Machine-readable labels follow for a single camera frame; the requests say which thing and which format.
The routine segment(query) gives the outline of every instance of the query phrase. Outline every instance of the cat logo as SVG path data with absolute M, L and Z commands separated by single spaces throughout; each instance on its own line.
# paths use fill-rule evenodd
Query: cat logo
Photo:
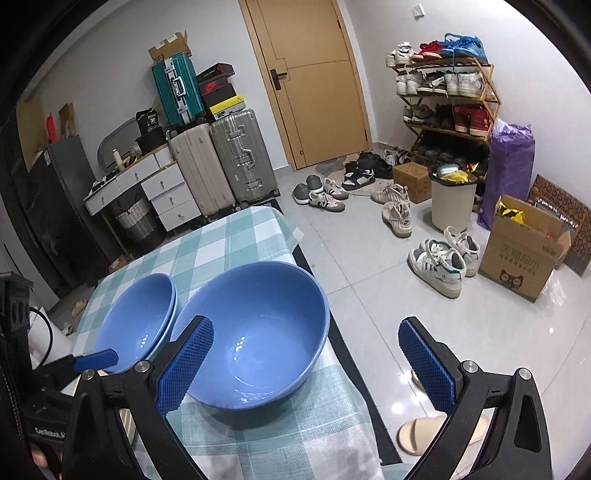
M 523 275 L 520 275 L 519 277 L 514 277 L 513 275 L 509 275 L 507 273 L 506 270 L 501 270 L 501 276 L 500 276 L 501 282 L 503 283 L 503 286 L 505 286 L 506 288 L 510 289 L 510 290 L 517 290 L 519 289 L 519 287 L 521 287 L 523 285 Z

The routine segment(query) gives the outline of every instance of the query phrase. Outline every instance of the door frame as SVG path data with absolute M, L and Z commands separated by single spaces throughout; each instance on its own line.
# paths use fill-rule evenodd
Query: door frame
M 345 44 L 347 45 L 347 52 L 349 53 L 349 60 L 351 61 L 351 65 L 353 67 L 353 75 L 355 76 L 355 85 L 357 87 L 357 94 L 359 97 L 359 104 L 361 106 L 361 113 L 363 116 L 363 125 L 365 127 L 365 131 L 367 132 L 367 148 L 371 150 L 373 148 L 372 141 L 371 141 L 371 130 L 369 129 L 369 119 L 367 108 L 365 105 L 365 98 L 363 97 L 363 89 L 361 86 L 361 79 L 359 77 L 359 70 L 357 67 L 357 62 L 355 61 L 355 55 L 353 53 L 353 47 L 351 46 L 351 41 L 349 39 L 349 33 L 347 32 L 347 28 L 345 27 L 345 21 L 343 20 L 343 15 L 341 14 L 339 4 L 337 0 L 331 0 L 333 7 L 335 9 L 337 18 L 339 20 L 340 28 L 343 32 L 343 37 L 345 39 Z M 283 123 L 283 117 L 281 116 L 281 109 L 279 108 L 279 103 L 277 101 L 277 97 L 275 96 L 275 87 L 273 87 L 273 83 L 269 76 L 269 70 L 267 68 L 267 63 L 265 62 L 265 57 L 262 53 L 261 43 L 259 42 L 258 34 L 256 33 L 255 24 L 252 20 L 250 9 L 248 8 L 248 4 L 246 0 L 238 0 L 238 4 L 240 5 L 240 10 L 242 11 L 242 16 L 244 17 L 244 23 L 246 24 L 246 29 L 248 30 L 248 35 L 251 39 L 252 48 L 255 51 L 256 62 L 258 63 L 259 70 L 261 71 L 262 81 L 265 84 L 265 90 L 267 91 L 267 97 L 269 99 L 269 103 L 271 104 L 271 110 L 273 110 L 273 117 L 275 118 L 275 123 L 277 124 L 277 129 L 279 130 L 279 136 L 281 137 L 281 143 L 283 144 L 283 150 L 285 151 L 285 156 L 287 157 L 287 161 L 291 165 L 293 170 L 298 170 L 299 168 L 305 168 L 307 165 L 297 165 L 294 154 L 291 150 L 289 136 L 287 135 L 287 129 L 285 124 Z

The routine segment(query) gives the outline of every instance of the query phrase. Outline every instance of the blue gripper pad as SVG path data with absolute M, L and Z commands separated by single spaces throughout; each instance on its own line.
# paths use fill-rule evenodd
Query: blue gripper pad
M 213 345 L 213 323 L 204 318 L 160 376 L 156 408 L 164 417 L 181 402 Z
M 109 348 L 90 355 L 76 357 L 73 369 L 77 374 L 81 374 L 88 368 L 92 370 L 101 370 L 103 368 L 112 367 L 113 365 L 116 365 L 118 361 L 119 355 L 117 355 L 117 352 L 112 348 Z
M 398 343 L 433 408 L 451 415 L 456 408 L 456 387 L 452 376 L 408 319 L 400 324 Z

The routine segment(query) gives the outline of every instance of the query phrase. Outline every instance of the wooden door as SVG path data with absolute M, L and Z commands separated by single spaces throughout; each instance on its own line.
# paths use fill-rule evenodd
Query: wooden door
M 246 4 L 295 166 L 367 149 L 365 107 L 332 0 Z

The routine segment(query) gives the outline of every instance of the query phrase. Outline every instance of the stacked blue bowls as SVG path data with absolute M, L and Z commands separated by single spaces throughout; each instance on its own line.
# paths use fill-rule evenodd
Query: stacked blue bowls
M 136 281 L 113 304 L 100 326 L 95 351 L 112 348 L 119 361 L 104 370 L 124 372 L 140 360 L 152 360 L 170 341 L 178 294 L 168 275 L 154 273 Z

